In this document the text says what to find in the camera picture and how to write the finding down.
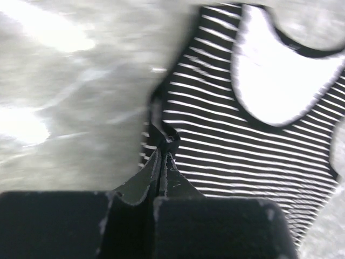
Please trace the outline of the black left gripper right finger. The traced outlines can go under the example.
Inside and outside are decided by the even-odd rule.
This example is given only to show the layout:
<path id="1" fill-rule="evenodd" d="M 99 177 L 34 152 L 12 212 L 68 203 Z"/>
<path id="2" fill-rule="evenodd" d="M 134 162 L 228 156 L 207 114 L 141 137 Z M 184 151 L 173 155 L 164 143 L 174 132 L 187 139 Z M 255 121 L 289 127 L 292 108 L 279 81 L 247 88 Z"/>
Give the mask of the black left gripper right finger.
<path id="1" fill-rule="evenodd" d="M 152 258 L 297 258 L 285 215 L 270 200 L 203 196 L 177 170 L 162 165 L 153 203 Z"/>

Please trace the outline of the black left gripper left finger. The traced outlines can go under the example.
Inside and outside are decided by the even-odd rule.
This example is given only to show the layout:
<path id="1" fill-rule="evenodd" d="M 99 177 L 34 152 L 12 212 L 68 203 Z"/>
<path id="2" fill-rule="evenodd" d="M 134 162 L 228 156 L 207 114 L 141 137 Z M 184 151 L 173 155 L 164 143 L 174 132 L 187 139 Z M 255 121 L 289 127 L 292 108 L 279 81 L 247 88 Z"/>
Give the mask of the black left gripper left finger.
<path id="1" fill-rule="evenodd" d="M 1 194 L 1 258 L 147 258 L 162 156 L 109 191 Z"/>

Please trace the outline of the black white striped tank top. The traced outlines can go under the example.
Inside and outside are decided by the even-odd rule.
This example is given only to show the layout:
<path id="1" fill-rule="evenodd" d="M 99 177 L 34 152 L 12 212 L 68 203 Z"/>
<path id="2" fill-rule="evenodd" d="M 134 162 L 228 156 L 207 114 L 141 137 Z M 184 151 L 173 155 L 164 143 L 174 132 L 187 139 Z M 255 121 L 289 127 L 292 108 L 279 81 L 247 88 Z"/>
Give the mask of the black white striped tank top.
<path id="1" fill-rule="evenodd" d="M 344 47 L 294 41 L 264 5 L 201 6 L 153 98 L 191 184 L 207 197 L 273 200 L 299 246 L 341 179 L 330 148 L 344 118 Z"/>

